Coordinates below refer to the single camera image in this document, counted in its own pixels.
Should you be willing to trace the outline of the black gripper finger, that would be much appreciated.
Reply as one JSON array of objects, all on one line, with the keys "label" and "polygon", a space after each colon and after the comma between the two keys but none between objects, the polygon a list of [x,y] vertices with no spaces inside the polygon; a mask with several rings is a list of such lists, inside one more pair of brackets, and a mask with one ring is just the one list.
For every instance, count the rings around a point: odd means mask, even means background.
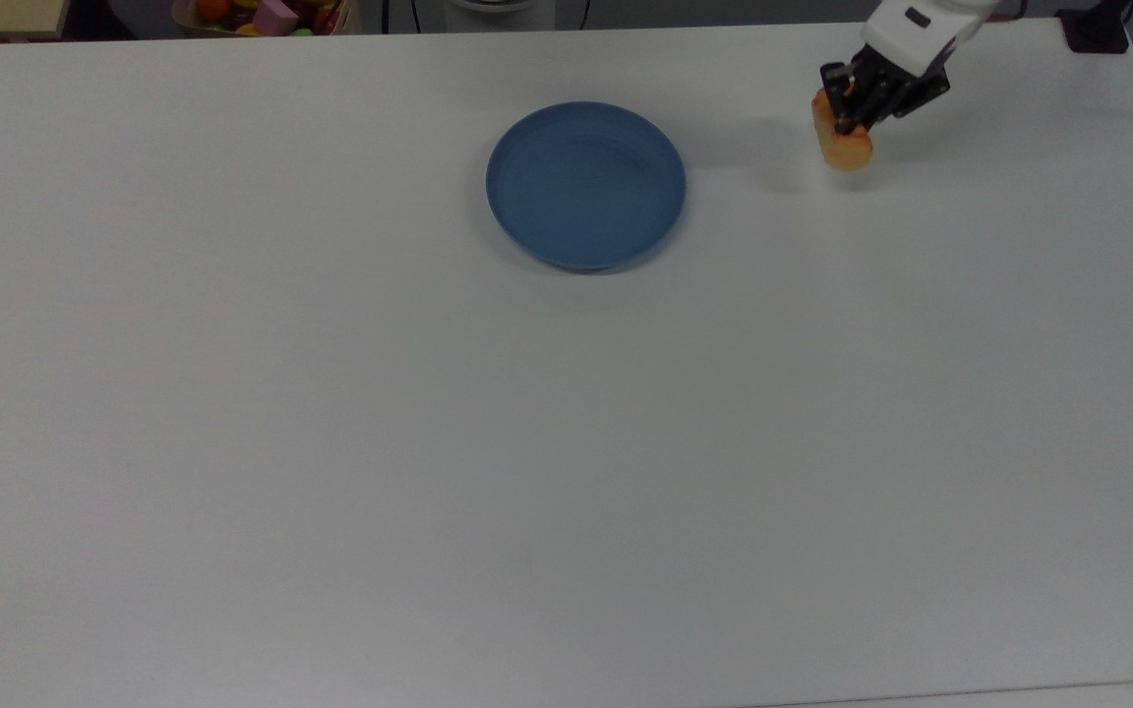
[{"label": "black gripper finger", "polygon": [[920,75],[910,75],[867,45],[855,54],[854,63],[854,120],[859,126],[874,127],[886,118],[909,116],[949,91],[944,68],[947,54],[936,57]]},{"label": "black gripper finger", "polygon": [[830,127],[837,134],[853,134],[863,125],[858,108],[851,99],[857,84],[859,60],[850,62],[823,63],[821,72],[824,100],[830,111]]}]

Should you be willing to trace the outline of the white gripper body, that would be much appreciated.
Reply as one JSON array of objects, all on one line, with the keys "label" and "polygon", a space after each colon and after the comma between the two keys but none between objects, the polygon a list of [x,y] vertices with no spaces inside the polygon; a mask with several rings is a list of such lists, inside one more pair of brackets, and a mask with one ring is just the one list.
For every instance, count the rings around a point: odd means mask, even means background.
[{"label": "white gripper body", "polygon": [[981,26],[981,1],[881,1],[864,23],[862,39],[901,71],[925,77]]}]

